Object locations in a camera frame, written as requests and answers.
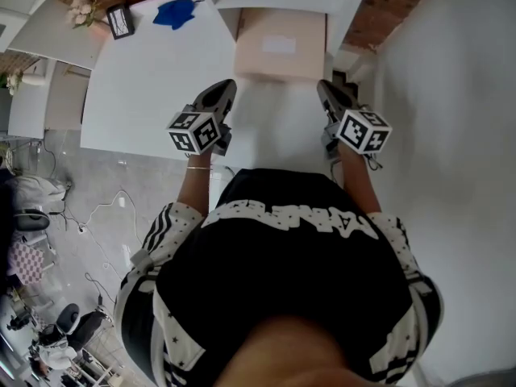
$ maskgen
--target hand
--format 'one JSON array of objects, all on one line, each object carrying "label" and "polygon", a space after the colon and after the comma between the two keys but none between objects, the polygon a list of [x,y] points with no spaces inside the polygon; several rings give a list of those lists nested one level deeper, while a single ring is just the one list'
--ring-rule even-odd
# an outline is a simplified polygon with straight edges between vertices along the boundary
[{"label": "hand", "polygon": [[348,164],[364,164],[364,157],[356,153],[353,149],[347,146],[342,140],[339,141],[339,156],[343,165]]}]

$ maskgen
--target white paper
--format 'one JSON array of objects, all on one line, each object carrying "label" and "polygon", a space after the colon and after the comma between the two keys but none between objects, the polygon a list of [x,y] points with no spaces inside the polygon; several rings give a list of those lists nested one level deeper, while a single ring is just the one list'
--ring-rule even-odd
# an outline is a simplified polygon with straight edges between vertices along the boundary
[{"label": "white paper", "polygon": [[296,40],[283,35],[267,35],[261,45],[263,52],[294,54],[296,52]]}]

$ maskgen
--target gray tiled floor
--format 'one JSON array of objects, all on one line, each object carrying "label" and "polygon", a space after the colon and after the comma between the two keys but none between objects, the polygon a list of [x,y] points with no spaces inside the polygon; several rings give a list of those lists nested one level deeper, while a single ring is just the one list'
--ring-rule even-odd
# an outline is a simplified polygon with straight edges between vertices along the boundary
[{"label": "gray tiled floor", "polygon": [[[88,224],[89,231],[82,234],[74,221],[68,221],[65,226],[62,217],[53,216],[47,233],[56,250],[57,265],[41,283],[41,290],[55,304],[45,313],[47,320],[55,319],[70,302],[77,303],[82,313],[96,306],[98,291],[85,279],[85,273],[98,280],[114,299],[121,278],[129,271],[129,257],[139,249],[139,240],[144,239],[160,209],[177,197],[185,173],[184,161],[80,148],[80,136],[78,131],[50,131],[45,138],[47,149],[56,155],[52,177],[73,182],[65,214],[85,223],[99,203],[111,203],[123,189],[135,203],[139,238],[135,236],[133,206],[124,194],[119,195],[125,198],[124,207],[116,199],[113,206],[99,208]],[[37,149],[19,148],[15,153],[15,166],[27,173],[48,177],[54,165],[52,155],[43,148],[37,153]],[[215,167],[212,176],[222,178],[211,182],[216,195],[231,179],[231,173]],[[63,204],[57,202],[44,207],[44,211],[62,208]],[[104,293],[102,296],[104,304],[112,310],[113,302]],[[89,350],[117,368],[126,361],[125,351],[111,327],[92,341]],[[128,367],[119,371],[132,379]]]}]

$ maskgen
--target person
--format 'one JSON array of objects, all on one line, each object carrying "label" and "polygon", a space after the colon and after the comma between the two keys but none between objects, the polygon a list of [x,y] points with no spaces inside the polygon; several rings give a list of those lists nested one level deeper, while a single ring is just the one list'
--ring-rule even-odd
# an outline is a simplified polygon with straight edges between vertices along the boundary
[{"label": "person", "polygon": [[73,360],[77,353],[92,339],[102,321],[112,322],[103,306],[85,314],[72,334],[63,336],[56,326],[40,333],[39,351],[33,352],[29,359],[32,371],[39,377],[46,378],[50,370],[65,370],[74,367]]},{"label": "person", "polygon": [[241,170],[208,213],[210,152],[122,281],[114,324],[160,387],[392,384],[443,316],[364,158],[339,145],[343,189],[317,173]]}]

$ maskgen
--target white table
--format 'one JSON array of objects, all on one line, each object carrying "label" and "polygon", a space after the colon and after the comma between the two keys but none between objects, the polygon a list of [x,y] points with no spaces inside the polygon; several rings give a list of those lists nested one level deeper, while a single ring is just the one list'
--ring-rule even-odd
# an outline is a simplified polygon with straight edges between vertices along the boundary
[{"label": "white table", "polygon": [[185,159],[174,149],[166,125],[205,88],[234,78],[238,92],[226,119],[233,140],[215,163],[327,173],[320,142],[327,118],[316,82],[235,77],[235,42],[205,3],[179,30],[152,24],[157,7],[169,1],[132,6],[136,33],[104,44],[89,82],[81,146]]}]

